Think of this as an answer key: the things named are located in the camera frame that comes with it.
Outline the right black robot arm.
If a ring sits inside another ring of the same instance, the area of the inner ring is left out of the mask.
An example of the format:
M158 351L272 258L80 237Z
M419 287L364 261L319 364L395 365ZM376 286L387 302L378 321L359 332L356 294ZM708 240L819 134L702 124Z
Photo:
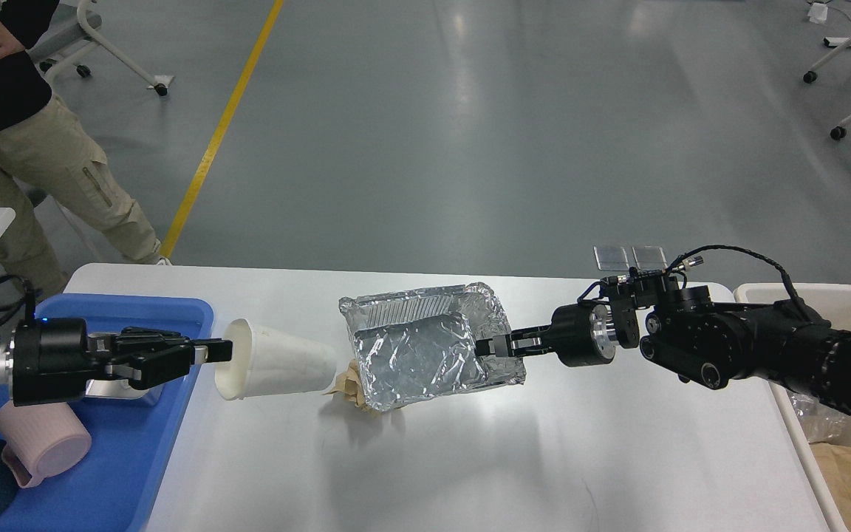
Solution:
M554 352L564 366L603 366L617 347L638 348L683 383L719 390L756 376L851 417L851 331L808 307L772 259L787 298L767 304L715 302L707 287L689 287L688 270L702 262L695 248L660 269L606 276L594 299L582 293L546 326L477 340L476 356Z

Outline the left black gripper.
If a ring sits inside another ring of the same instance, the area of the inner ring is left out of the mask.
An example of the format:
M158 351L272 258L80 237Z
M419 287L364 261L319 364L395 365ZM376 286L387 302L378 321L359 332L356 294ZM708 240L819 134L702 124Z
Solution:
M15 330L10 397L16 406L76 401L88 381L127 380L135 389L174 381L193 366L232 361L233 342L178 331L125 327L111 333L107 361L90 350L83 318L48 318Z

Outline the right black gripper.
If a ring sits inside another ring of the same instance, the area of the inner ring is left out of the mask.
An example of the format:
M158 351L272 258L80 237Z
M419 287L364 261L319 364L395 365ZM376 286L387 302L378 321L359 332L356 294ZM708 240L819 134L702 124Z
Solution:
M554 352L568 367L605 366L615 359L617 330L604 303L584 301L557 307L548 326L528 327L492 338L476 340L476 357L523 359Z

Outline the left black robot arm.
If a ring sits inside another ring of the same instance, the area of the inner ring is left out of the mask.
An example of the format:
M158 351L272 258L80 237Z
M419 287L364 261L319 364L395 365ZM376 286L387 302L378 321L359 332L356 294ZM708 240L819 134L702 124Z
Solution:
M9 280L0 276L0 285ZM0 306L0 385L17 406L80 400L91 381L151 389L193 366L232 360L232 341L220 338L141 327L90 335L83 318L39 318L33 284L21 286L20 299Z

